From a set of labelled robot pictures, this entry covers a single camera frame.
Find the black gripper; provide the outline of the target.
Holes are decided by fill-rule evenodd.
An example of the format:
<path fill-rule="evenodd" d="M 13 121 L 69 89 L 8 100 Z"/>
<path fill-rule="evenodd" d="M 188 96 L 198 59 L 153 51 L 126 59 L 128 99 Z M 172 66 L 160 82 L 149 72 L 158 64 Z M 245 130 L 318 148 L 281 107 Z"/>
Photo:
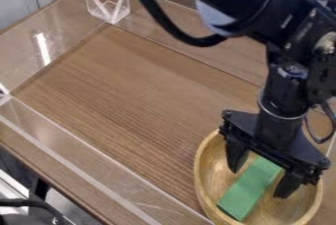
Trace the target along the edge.
<path fill-rule="evenodd" d="M 253 151 L 285 170 L 273 197 L 288 198 L 301 185 L 316 185 L 330 161 L 313 147 L 301 125 L 309 104 L 304 100 L 260 99 L 256 114 L 221 112 L 218 133 L 225 139 L 226 165 L 237 173 Z"/>

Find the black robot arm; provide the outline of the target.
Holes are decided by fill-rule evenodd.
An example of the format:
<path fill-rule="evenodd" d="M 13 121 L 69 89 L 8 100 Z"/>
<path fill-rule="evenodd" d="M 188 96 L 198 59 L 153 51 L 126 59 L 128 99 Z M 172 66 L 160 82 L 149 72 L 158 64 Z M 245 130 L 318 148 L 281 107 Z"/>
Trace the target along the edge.
<path fill-rule="evenodd" d="M 336 14 L 316 0 L 196 0 L 210 30 L 248 35 L 266 45 L 268 77 L 256 114 L 226 110 L 218 129 L 236 172 L 253 151 L 285 169 L 274 196 L 314 185 L 330 162 L 314 148 L 308 110 L 330 113 L 336 97 Z"/>

